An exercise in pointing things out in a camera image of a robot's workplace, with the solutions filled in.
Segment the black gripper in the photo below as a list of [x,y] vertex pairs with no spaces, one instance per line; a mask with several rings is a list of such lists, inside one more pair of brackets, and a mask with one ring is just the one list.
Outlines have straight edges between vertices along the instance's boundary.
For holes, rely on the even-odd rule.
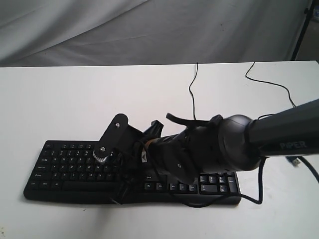
[[125,114],[114,116],[100,140],[94,145],[93,157],[100,164],[111,164],[121,175],[111,195],[111,200],[118,205],[135,188],[136,174],[150,169],[150,163],[142,162],[142,145],[150,134],[150,129],[140,131],[129,125]]

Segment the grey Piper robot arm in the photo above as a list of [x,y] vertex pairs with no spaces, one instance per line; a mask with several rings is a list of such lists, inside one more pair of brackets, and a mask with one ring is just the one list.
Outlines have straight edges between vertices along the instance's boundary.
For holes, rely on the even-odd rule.
[[267,158],[285,156],[305,162],[319,152],[319,102],[251,119],[244,115],[210,120],[166,118],[185,126],[178,134],[162,136],[157,120],[146,131],[129,125],[125,114],[117,114],[93,150],[99,163],[114,158],[120,184],[112,200],[122,203],[148,170],[167,174],[191,185],[202,174],[258,169],[259,198],[263,201],[263,167]]

